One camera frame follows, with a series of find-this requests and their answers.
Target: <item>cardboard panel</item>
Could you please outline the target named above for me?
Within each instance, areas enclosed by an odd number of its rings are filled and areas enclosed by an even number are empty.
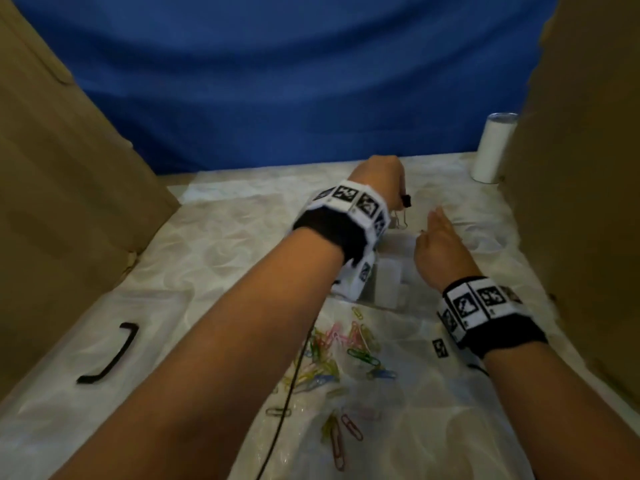
[[[178,202],[0,0],[0,398]]]
[[[562,325],[640,404],[640,0],[560,0],[500,188]]]

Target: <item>transparent plastic bag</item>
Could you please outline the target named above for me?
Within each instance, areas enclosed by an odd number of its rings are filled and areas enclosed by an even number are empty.
[[[101,297],[3,402],[0,479],[44,480],[60,468],[153,370],[189,298]]]

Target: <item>blue fabric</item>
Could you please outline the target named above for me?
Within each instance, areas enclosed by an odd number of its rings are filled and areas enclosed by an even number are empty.
[[[158,173],[475,150],[556,0],[14,0]]]

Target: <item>hand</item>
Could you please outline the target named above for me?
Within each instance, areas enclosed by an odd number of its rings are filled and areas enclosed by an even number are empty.
[[[387,202],[387,208],[402,210],[400,195],[405,195],[404,167],[395,155],[373,155],[359,164],[349,176],[349,180],[370,186]]]
[[[415,241],[413,260],[418,273],[429,286],[442,293],[460,278],[482,276],[442,207],[429,212],[427,226],[427,231],[423,231]]]

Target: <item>red paper clip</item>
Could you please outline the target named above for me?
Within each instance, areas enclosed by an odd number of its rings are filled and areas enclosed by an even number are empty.
[[[342,444],[340,423],[335,419],[331,428],[331,448],[333,450],[333,464],[339,472],[343,472],[345,467],[344,446]]]
[[[350,432],[353,437],[357,439],[357,441],[362,441],[364,439],[364,435],[362,434],[361,430],[358,429],[351,418],[349,418],[346,414],[343,414],[340,419],[344,427],[347,428],[347,431]]]

